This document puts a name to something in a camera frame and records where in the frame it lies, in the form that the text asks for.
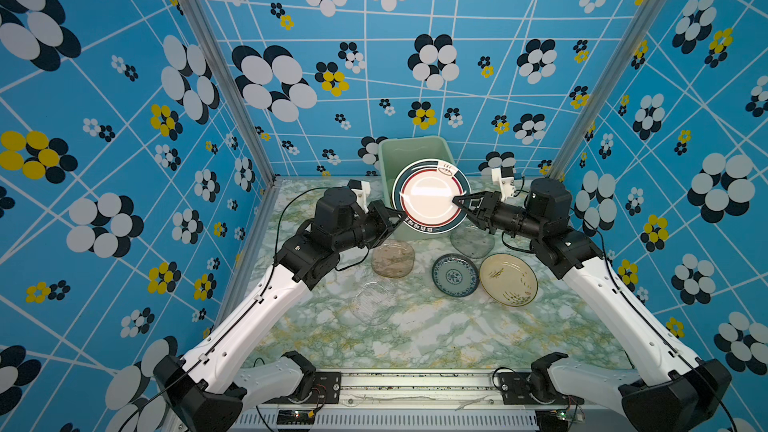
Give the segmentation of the white plate red green rim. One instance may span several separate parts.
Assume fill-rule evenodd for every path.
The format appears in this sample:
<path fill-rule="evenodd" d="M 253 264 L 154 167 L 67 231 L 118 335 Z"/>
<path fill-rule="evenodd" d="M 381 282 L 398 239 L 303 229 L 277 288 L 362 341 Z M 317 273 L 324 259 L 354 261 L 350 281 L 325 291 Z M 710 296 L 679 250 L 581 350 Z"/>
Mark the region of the white plate red green rim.
<path fill-rule="evenodd" d="M 391 191 L 392 207 L 417 233 L 437 235 L 457 228 L 466 213 L 453 199 L 471 192 L 467 177 L 450 162 L 422 159 L 403 169 Z"/>

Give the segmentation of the blue floral ceramic plate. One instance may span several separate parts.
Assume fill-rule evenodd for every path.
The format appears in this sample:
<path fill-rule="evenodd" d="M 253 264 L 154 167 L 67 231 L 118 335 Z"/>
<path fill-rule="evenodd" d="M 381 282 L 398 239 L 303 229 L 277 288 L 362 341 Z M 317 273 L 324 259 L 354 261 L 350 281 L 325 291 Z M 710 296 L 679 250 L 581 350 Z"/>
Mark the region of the blue floral ceramic plate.
<path fill-rule="evenodd" d="M 432 266 L 431 277 L 440 292 L 455 298 L 473 294 L 479 285 L 477 267 L 460 254 L 440 256 Z"/>

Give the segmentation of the beige ceramic plate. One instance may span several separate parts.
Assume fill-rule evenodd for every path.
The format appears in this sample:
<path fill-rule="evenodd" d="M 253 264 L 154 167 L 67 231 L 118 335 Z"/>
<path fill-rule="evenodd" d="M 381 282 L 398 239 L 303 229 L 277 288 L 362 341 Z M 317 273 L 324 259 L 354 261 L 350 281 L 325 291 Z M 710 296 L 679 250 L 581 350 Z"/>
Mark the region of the beige ceramic plate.
<path fill-rule="evenodd" d="M 533 269 L 524 260 L 509 254 L 486 257 L 479 278 L 489 296 L 505 306 L 526 306 L 538 293 L 538 279 Z"/>

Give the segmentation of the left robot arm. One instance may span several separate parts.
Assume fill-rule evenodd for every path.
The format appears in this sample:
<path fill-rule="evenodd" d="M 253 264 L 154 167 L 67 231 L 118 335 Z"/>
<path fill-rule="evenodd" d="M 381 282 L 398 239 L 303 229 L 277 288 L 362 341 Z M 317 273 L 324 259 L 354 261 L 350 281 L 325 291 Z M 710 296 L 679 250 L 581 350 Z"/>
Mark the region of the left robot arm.
<path fill-rule="evenodd" d="M 277 398 L 302 401 L 315 367 L 296 351 L 246 368 L 250 353 L 294 306 L 335 270 L 343 252 L 372 250 L 404 222 L 403 211 L 367 199 L 367 183 L 328 188 L 314 215 L 283 242 L 259 284 L 182 357 L 167 355 L 153 375 L 167 406 L 190 431 L 227 431 L 242 412 Z"/>

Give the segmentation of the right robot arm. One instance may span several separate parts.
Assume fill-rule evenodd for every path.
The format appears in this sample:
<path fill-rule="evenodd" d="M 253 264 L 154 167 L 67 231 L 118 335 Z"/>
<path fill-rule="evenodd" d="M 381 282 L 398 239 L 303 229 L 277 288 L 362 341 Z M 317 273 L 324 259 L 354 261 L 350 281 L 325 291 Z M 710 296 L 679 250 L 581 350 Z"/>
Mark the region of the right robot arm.
<path fill-rule="evenodd" d="M 530 241 L 530 250 L 577 293 L 620 343 L 628 370 L 581 363 L 553 352 L 534 361 L 530 393 L 540 402 L 578 397 L 625 417 L 637 431 L 691 431 L 725 408 L 732 377 L 673 335 L 621 283 L 603 250 L 570 226 L 572 196 L 562 183 L 534 180 L 522 206 L 499 192 L 456 196 L 453 203 L 479 229 Z"/>

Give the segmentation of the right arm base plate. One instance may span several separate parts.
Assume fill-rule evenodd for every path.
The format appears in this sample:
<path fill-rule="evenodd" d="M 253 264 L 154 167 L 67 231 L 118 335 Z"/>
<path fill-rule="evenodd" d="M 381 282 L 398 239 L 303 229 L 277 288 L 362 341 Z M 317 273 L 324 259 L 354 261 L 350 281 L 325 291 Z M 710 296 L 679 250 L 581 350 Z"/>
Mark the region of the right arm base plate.
<path fill-rule="evenodd" d="M 585 401 L 582 398 L 566 395 L 550 395 L 546 398 L 537 398 L 534 395 L 532 384 L 528 381 L 529 373 L 514 372 L 511 369 L 502 369 L 492 374 L 491 383 L 500 393 L 504 405 L 531 405 L 551 406 L 554 408 L 567 408 L 578 404 L 582 406 Z"/>

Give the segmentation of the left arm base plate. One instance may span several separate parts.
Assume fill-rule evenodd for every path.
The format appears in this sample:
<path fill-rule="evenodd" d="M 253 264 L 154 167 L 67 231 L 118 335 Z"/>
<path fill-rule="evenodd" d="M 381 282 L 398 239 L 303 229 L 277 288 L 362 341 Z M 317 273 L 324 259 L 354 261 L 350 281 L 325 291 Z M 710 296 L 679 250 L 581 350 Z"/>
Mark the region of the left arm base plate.
<path fill-rule="evenodd" d="M 296 392 L 289 396 L 272 399 L 269 404 L 338 404 L 341 385 L 341 372 L 318 371 L 310 381 L 303 379 Z"/>

